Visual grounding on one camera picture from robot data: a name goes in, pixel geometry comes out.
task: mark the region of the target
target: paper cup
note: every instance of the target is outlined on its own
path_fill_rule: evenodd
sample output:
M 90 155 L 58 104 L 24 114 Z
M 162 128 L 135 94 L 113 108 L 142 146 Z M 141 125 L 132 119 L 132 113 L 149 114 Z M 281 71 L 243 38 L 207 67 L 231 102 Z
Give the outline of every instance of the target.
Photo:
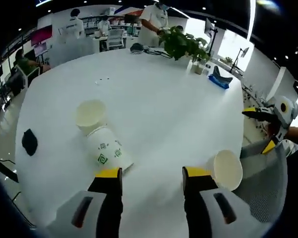
M 76 125 L 84 135 L 107 124 L 106 107 L 100 100 L 89 100 L 81 103 L 76 109 Z
M 87 149 L 102 170 L 116 167 L 125 170 L 133 164 L 119 140 L 106 126 L 100 127 L 88 135 Z
M 237 189 L 243 178 L 243 168 L 239 158 L 231 151 L 222 150 L 211 157 L 205 164 L 219 187 L 230 191 Z

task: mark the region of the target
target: green shirt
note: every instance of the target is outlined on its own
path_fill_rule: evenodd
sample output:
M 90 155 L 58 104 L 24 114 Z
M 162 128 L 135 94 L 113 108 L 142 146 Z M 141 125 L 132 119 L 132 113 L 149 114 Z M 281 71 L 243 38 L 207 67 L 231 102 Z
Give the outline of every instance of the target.
M 35 65 L 29 65 L 29 59 L 21 58 L 18 60 L 17 64 L 23 70 L 26 75 L 29 75 L 33 70 L 37 68 Z

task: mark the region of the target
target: floor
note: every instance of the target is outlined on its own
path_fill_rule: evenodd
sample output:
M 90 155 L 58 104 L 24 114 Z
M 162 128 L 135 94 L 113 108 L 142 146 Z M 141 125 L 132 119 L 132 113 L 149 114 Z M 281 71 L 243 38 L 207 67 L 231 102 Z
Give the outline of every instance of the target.
M 21 105 L 25 96 L 25 91 L 23 90 L 17 97 L 15 97 L 10 106 L 6 111 L 1 111 L 0 113 L 0 160 L 11 160 L 14 161 L 14 150 L 15 150 L 15 134 L 16 125 L 21 109 Z M 253 120 L 245 118 L 244 120 L 244 139 L 243 146 L 248 145 L 252 142 L 262 140 L 264 138 L 264 133 L 256 128 Z M 14 169 L 14 164 L 6 161 L 3 162 L 8 168 L 17 173 Z M 21 191 L 19 184 L 10 180 L 8 177 L 0 173 L 0 180 L 6 188 L 6 191 L 11 199 L 13 199 L 18 192 Z M 22 196 L 22 193 L 14 200 L 14 203 L 18 206 L 21 212 L 27 217 L 27 219 L 34 223 L 31 219 L 26 203 Z

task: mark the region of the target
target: face mask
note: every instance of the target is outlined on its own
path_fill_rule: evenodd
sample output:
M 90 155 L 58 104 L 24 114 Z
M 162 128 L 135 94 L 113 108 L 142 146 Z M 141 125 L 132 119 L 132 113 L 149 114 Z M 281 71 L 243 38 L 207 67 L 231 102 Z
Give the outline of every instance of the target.
M 170 7 L 167 6 L 167 5 L 165 5 L 165 4 L 160 5 L 160 9 L 161 9 L 161 10 L 168 11 L 169 8 L 170 8 Z

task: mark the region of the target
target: white round table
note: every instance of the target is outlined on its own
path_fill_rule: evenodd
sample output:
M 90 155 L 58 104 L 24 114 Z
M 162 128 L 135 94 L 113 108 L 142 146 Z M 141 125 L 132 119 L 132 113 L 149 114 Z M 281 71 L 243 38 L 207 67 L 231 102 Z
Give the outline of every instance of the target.
M 171 59 L 126 49 L 72 60 L 37 77 L 26 92 L 15 142 L 21 191 L 37 223 L 50 224 L 57 209 L 93 181 L 96 161 L 84 150 L 75 110 L 100 99 L 134 161 L 123 177 L 120 237 L 188 237 L 182 167 L 203 165 L 223 149 L 240 154 L 242 89 L 235 77 L 229 86 L 224 90 Z M 38 139 L 32 157 L 21 144 L 29 128 Z

